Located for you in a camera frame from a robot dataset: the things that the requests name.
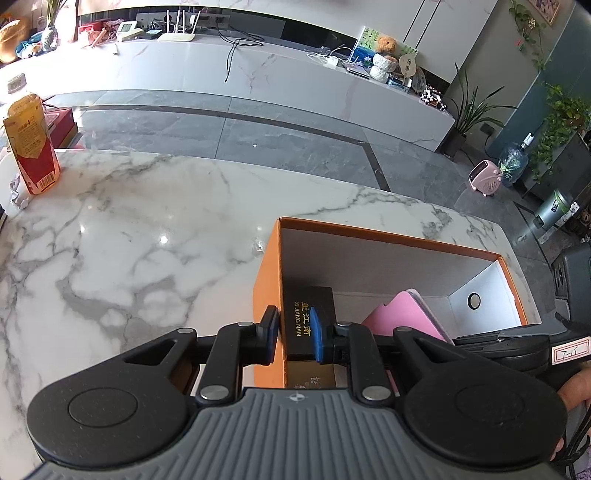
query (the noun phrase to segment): person's hand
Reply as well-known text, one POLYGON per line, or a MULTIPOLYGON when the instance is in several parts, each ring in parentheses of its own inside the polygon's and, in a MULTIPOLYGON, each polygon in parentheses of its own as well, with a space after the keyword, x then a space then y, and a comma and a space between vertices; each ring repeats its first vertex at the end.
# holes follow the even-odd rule
MULTIPOLYGON (((587 407, 591 404, 591 368, 583 368, 580 372, 570 377, 567 382, 558 390, 558 396, 562 398, 567 411, 571 411, 581 402, 585 402, 587 407)), ((562 450, 564 440, 560 439, 552 454, 553 460, 556 454, 562 450)))

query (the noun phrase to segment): white reception counter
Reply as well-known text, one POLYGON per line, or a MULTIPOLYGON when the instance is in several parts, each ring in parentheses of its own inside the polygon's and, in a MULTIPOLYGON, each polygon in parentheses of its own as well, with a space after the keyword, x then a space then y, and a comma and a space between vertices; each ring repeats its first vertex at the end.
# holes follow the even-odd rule
POLYGON ((230 45, 198 35, 192 42, 133 40, 91 49, 65 45, 0 70, 0 82, 18 73, 41 96, 90 90, 177 90, 258 100, 327 115, 434 151, 454 123, 418 97, 356 77, 265 44, 238 48, 228 81, 230 45))

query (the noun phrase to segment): gray tile floor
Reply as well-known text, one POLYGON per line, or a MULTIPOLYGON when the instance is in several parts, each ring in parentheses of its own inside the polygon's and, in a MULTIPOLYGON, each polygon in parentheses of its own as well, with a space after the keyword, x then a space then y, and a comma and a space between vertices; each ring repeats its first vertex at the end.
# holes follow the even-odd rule
POLYGON ((549 263, 575 240, 558 231, 540 247, 540 233, 528 227, 536 202, 520 198, 512 189, 502 188, 487 198, 472 192, 467 175, 482 159, 473 151, 468 151, 470 157, 458 152, 452 161, 338 119, 216 95, 117 90, 58 95, 48 103, 83 107, 75 112, 81 147, 241 161, 374 188, 381 176, 381 184, 387 182, 392 192, 496 222, 518 256, 540 315, 554 310, 549 263), (373 155, 379 168, 370 163, 373 155))

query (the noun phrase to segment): metal pivot bolt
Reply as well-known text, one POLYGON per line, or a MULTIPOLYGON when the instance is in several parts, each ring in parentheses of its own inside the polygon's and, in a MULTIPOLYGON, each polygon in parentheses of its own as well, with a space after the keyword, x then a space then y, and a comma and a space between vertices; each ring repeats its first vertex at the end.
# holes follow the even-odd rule
POLYGON ((223 385, 208 385, 207 387, 203 387, 201 392, 199 392, 205 400, 222 400, 229 393, 229 390, 223 385))
POLYGON ((381 401, 390 396, 390 390, 381 385, 372 385, 371 387, 365 387, 361 394, 366 400, 381 401))

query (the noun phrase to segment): orange box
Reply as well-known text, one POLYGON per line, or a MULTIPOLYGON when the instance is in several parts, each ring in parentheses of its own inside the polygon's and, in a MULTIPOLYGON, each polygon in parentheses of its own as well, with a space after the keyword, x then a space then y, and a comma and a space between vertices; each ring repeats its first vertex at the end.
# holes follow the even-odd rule
MULTIPOLYGON (((341 321, 361 323, 379 304, 414 288, 452 339, 527 325, 501 255, 395 233, 279 218, 253 289, 255 319, 276 305, 283 321, 284 281, 331 287, 341 321), (476 310, 467 302, 472 293, 481 299, 476 310)), ((301 365, 292 363, 302 362, 286 362, 281 342, 280 336, 273 364, 255 366, 257 387, 293 388, 301 377, 301 365)))

